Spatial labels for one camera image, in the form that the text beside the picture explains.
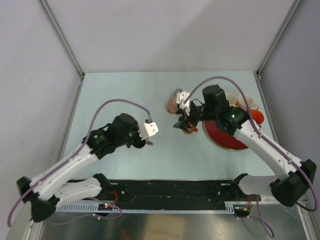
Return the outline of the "brown grey mug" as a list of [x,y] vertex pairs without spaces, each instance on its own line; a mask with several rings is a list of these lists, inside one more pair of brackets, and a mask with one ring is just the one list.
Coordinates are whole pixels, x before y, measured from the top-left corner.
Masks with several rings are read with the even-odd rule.
[[150,140],[146,140],[145,142],[146,142],[146,144],[149,145],[149,146],[153,146],[153,145],[154,145],[154,143],[151,142]]

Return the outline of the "pink mug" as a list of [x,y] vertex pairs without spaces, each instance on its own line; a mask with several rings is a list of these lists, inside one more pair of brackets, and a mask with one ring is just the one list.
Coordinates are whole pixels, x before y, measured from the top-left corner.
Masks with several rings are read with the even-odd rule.
[[244,94],[244,97],[242,95],[238,96],[236,105],[237,107],[240,107],[245,111],[259,110],[260,108],[260,106],[257,103],[255,103],[254,98],[247,93]]

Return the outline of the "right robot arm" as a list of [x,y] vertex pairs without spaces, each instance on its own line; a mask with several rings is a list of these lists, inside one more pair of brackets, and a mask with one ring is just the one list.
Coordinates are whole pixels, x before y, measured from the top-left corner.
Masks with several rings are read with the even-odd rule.
[[273,171],[271,176],[252,176],[243,173],[231,187],[232,197],[238,201],[248,195],[274,197],[286,207],[292,207],[310,189],[316,164],[302,161],[269,138],[248,112],[230,106],[225,92],[217,85],[202,90],[204,103],[195,105],[190,93],[177,89],[174,104],[180,114],[174,128],[191,132],[199,122],[215,122],[218,129],[240,141],[259,156]]

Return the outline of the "small orange mug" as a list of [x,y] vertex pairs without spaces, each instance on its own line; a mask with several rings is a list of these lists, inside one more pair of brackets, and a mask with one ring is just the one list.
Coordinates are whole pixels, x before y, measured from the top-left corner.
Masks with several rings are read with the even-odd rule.
[[189,128],[187,130],[183,130],[185,134],[192,134],[198,132],[198,128],[194,127],[191,122],[188,122]]

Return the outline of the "yellow mug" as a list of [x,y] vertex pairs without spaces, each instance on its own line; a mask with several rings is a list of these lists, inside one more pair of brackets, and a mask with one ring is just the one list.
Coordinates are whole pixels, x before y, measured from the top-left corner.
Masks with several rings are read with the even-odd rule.
[[232,93],[225,94],[230,107],[237,107],[238,98]]

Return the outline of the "large orange mug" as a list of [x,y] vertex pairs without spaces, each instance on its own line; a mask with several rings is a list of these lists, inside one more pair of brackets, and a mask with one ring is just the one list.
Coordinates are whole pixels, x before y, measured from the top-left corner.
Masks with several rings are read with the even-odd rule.
[[259,110],[256,110],[256,109],[251,109],[250,112],[251,112],[253,120],[260,127],[262,125],[262,123],[264,122],[264,120],[265,120],[265,117],[264,117],[263,113],[260,112]]

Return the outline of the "salmon mug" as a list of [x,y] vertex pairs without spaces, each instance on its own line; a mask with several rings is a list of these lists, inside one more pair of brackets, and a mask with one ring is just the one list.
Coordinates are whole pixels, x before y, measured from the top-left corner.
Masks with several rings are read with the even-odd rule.
[[175,115],[178,111],[177,106],[175,105],[175,97],[172,96],[168,102],[167,102],[167,106],[166,106],[166,110],[168,113]]

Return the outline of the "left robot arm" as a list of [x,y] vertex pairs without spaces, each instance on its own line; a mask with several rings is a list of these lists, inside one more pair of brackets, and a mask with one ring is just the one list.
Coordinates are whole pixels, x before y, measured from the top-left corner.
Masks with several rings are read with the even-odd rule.
[[158,131],[155,122],[138,123],[131,115],[122,113],[113,122],[91,130],[78,149],[42,174],[32,179],[21,177],[16,184],[22,201],[31,204],[32,220],[42,222],[59,207],[78,200],[107,199],[112,191],[111,183],[102,173],[79,182],[68,181],[119,147],[143,148]]

